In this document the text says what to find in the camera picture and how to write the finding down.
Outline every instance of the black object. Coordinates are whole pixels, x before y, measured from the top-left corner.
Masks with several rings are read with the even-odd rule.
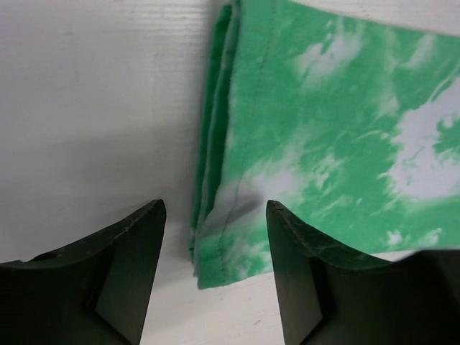
[[[139,344],[165,221],[153,201],[30,262],[0,264],[0,344]]]
[[[359,252],[269,201],[286,345],[460,344],[460,251]]]

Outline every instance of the green fabric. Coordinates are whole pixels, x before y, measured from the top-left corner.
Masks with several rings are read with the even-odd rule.
[[[203,114],[198,286],[272,269],[269,199],[369,254],[459,246],[460,39],[288,0],[230,15]]]

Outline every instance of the folded towel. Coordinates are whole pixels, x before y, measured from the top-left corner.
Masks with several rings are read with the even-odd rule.
[[[272,269],[268,199],[366,253],[460,245],[460,39],[288,0],[216,24],[190,249],[200,288]]]

